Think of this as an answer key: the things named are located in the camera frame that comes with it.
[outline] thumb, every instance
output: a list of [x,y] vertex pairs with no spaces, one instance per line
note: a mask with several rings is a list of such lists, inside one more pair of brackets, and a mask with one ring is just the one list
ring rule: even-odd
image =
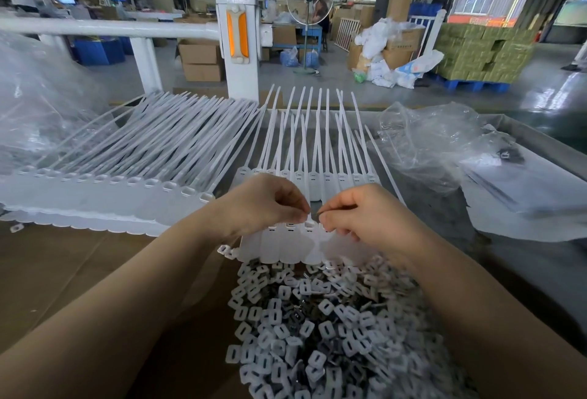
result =
[[278,208],[278,215],[278,223],[303,223],[308,217],[308,215],[300,209],[282,205]]
[[320,223],[328,232],[335,229],[353,230],[353,217],[355,213],[352,210],[328,210],[320,215]]

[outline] hand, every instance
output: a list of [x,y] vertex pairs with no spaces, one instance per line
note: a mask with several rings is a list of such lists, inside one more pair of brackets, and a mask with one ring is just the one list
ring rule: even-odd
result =
[[310,205],[291,181],[259,174],[212,201],[202,211],[225,227],[223,236],[236,238],[277,223],[303,223]]
[[378,184],[342,191],[318,213],[327,232],[351,234],[355,241],[399,256],[409,256],[425,247],[423,238],[434,236],[418,217]]

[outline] stack of green packages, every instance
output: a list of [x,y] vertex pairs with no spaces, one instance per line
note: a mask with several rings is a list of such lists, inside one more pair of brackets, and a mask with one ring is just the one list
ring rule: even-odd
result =
[[534,32],[443,24],[434,48],[444,59],[433,71],[448,80],[514,82],[533,51]]

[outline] forearm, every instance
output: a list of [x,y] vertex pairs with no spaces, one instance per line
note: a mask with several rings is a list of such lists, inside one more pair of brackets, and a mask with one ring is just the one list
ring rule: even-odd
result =
[[0,356],[0,397],[122,397],[219,244],[208,217],[168,229]]
[[583,397],[582,355],[445,240],[430,232],[422,245],[410,270],[482,397]]

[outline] person's right hand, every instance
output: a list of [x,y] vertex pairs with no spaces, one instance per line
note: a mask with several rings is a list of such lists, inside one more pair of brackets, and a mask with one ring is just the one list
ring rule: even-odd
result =
[[331,198],[320,210],[328,232],[351,234],[353,240],[388,254],[409,258],[426,246],[434,232],[396,197],[378,184],[352,187]]

